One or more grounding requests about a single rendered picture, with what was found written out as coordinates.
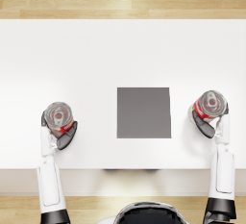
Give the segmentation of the dark round robot body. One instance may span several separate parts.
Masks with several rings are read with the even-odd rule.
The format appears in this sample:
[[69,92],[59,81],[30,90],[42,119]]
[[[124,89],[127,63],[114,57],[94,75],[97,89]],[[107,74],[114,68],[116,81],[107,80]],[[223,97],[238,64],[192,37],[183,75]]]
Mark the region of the dark round robot body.
[[145,201],[132,203],[118,215],[104,218],[96,224],[189,224],[171,205]]

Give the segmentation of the dark grey square mat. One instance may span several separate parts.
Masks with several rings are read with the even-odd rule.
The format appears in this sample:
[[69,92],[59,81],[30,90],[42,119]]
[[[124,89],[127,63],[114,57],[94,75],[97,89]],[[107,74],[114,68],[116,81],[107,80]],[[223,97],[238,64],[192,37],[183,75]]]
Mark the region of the dark grey square mat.
[[168,87],[117,89],[118,138],[171,138]]

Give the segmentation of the red can silver top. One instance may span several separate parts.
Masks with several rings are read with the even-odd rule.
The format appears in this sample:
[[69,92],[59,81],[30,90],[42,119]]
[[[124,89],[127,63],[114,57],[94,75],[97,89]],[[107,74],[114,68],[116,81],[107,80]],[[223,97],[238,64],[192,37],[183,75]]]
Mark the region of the red can silver top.
[[208,90],[201,95],[188,109],[188,116],[195,123],[192,112],[196,112],[206,122],[223,115],[227,110],[227,100],[216,90]]
[[63,102],[55,102],[44,111],[44,119],[51,133],[60,137],[73,125],[74,119],[71,108]]

